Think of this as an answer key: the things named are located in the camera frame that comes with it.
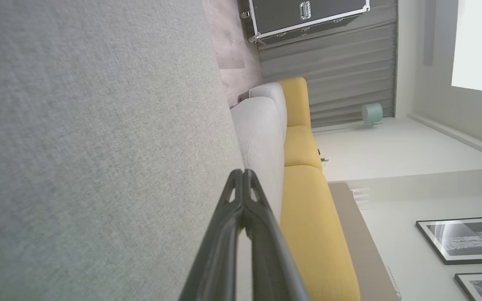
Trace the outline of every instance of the baseboard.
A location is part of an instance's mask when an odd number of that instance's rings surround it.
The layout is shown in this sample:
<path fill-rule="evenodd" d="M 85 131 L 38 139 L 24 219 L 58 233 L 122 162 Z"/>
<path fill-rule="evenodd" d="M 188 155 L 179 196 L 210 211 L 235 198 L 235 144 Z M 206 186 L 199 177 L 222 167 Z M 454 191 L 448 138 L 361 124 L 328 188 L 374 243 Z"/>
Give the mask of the baseboard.
<path fill-rule="evenodd" d="M 417 114 L 408 114 L 408 117 L 412 120 L 425 124 L 429 128 L 434 128 L 436 131 L 444 133 L 453 139 L 457 139 L 458 141 L 465 143 L 478 151 L 482 152 L 482 140 L 474 138 L 468 134 L 465 134 L 461 131 L 455 130 L 455 128 L 451 128 L 447 125 L 440 124 L 434 120 L 430 120 L 429 118 L 425 118 L 423 116 L 419 116 Z"/>

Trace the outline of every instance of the gray fabric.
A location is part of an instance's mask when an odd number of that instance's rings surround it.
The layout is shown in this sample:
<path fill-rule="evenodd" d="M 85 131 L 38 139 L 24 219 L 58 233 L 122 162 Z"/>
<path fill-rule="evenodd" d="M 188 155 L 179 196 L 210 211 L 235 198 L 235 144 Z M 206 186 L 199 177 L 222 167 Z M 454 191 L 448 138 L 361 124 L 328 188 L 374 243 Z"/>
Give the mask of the gray fabric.
<path fill-rule="evenodd" d="M 249 97 L 269 97 L 274 101 L 276 109 L 278 110 L 282 135 L 285 142 L 285 133 L 287 131 L 287 106 L 285 105 L 285 96 L 281 84 L 278 82 L 261 84 L 256 88 L 250 89 Z"/>
<path fill-rule="evenodd" d="M 199 1 L 0 0 L 0 300 L 175 300 L 242 168 Z"/>
<path fill-rule="evenodd" d="M 260 47 L 267 82 L 306 78 L 313 128 L 361 120 L 373 102 L 394 116 L 397 0 L 371 8 L 344 27 Z"/>
<path fill-rule="evenodd" d="M 258 175 L 276 221 L 280 222 L 284 187 L 284 142 L 272 99 L 245 99 L 232 109 L 233 125 L 245 168 Z"/>

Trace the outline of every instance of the case handle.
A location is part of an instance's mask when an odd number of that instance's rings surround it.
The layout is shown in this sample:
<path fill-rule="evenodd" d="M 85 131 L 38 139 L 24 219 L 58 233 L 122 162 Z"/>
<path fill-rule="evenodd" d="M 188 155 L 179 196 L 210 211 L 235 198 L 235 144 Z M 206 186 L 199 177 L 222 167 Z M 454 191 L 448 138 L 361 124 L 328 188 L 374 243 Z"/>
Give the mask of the case handle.
<path fill-rule="evenodd" d="M 312 17 L 312 8 L 310 8 L 310 2 L 305 1 L 300 4 L 300 18 L 303 20 L 310 19 Z"/>

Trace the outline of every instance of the white cushion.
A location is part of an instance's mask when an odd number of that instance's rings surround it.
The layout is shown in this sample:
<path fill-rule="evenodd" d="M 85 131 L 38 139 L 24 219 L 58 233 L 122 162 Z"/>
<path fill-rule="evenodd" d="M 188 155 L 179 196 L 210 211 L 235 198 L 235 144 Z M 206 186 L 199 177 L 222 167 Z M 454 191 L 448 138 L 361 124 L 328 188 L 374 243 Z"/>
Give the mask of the white cushion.
<path fill-rule="evenodd" d="M 232 111 L 243 165 L 256 172 L 276 222 L 280 222 L 284 185 L 284 141 L 272 99 L 245 99 Z"/>
<path fill-rule="evenodd" d="M 285 132 L 287 130 L 287 107 L 285 105 L 285 96 L 281 84 L 278 82 L 261 84 L 260 86 L 249 91 L 249 97 L 269 97 L 274 101 L 280 118 L 282 138 L 284 142 Z"/>
<path fill-rule="evenodd" d="M 268 97 L 245 99 L 231 111 L 243 165 L 256 172 L 264 194 L 280 223 L 284 185 L 284 141 L 276 105 Z M 241 233 L 237 252 L 237 291 L 239 301 L 252 300 L 251 241 Z"/>

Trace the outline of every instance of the yellow sofa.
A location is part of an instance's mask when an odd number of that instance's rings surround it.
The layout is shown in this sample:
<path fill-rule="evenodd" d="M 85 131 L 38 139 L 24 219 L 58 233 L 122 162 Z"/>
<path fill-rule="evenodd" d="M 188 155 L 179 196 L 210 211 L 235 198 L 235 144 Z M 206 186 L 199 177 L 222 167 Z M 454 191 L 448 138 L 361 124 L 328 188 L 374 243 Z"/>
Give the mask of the yellow sofa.
<path fill-rule="evenodd" d="M 311 131 L 306 80 L 279 83 L 287 106 L 280 227 L 312 300 L 358 301 L 356 273 Z"/>

